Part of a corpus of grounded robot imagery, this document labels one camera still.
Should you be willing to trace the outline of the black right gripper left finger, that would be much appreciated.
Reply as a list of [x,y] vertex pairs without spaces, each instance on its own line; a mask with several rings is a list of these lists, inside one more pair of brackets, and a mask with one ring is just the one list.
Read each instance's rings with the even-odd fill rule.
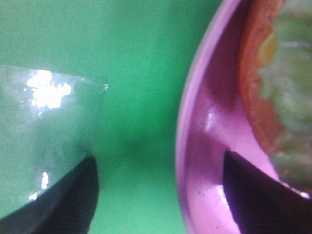
[[86,234],[98,203],[94,157],[86,157],[36,200],[0,220],[2,234]]

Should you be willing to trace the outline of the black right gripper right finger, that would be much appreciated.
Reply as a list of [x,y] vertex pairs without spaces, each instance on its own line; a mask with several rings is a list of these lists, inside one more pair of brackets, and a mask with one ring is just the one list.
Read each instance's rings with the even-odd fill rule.
[[312,201],[285,187],[236,152],[226,151],[223,189],[242,234],[310,234]]

